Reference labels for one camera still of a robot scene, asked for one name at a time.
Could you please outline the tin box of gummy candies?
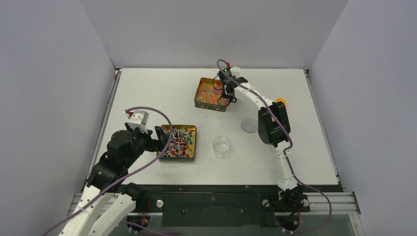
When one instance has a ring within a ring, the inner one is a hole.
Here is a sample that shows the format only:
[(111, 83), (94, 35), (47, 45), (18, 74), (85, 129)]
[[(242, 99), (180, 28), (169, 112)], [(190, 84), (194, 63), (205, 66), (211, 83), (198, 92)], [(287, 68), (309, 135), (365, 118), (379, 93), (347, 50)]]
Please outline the tin box of gummy candies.
[(218, 106), (221, 82), (218, 79), (201, 78), (194, 97), (194, 106), (212, 111), (225, 112), (227, 106)]

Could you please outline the tin box of lollipops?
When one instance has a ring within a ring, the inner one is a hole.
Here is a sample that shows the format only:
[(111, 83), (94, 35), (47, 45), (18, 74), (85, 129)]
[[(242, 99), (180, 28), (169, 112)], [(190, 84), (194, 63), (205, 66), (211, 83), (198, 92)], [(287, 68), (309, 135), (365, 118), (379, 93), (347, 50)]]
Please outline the tin box of lollipops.
[(160, 162), (191, 163), (196, 157), (197, 128), (194, 125), (173, 125), (173, 137)]

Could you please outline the orange plastic scoop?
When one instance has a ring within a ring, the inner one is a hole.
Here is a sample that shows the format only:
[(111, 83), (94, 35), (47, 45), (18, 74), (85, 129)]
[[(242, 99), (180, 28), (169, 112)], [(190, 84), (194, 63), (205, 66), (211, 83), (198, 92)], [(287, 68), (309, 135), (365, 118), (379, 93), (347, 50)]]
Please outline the orange plastic scoop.
[(282, 103), (284, 106), (287, 106), (287, 102), (284, 98), (278, 98), (275, 101), (276, 103)]

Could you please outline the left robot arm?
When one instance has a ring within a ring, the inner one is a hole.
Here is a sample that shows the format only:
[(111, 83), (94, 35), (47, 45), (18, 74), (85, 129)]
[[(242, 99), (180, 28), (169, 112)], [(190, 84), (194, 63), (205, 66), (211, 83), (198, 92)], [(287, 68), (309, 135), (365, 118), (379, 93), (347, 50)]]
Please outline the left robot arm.
[(127, 126), (115, 132), (107, 151), (92, 168), (76, 209), (62, 229), (62, 236), (107, 236), (131, 211), (146, 207), (145, 190), (137, 184), (123, 184), (130, 177), (128, 169), (146, 151), (162, 155), (173, 138), (173, 127), (168, 134), (160, 126), (152, 131)]

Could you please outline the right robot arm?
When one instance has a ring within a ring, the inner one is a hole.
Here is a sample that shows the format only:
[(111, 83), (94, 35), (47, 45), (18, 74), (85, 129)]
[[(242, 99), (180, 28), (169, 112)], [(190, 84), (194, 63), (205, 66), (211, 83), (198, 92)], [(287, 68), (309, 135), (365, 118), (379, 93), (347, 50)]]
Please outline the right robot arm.
[(291, 128), (285, 104), (262, 96), (244, 77), (234, 76), (230, 67), (220, 69), (218, 76), (222, 83), (222, 98), (230, 102), (242, 100), (257, 110), (258, 135), (272, 156), (277, 158), (277, 186), (281, 189), (277, 207), (292, 215), (297, 213), (303, 207), (304, 198), (297, 190), (299, 183), (287, 155), (293, 142), (289, 136)]

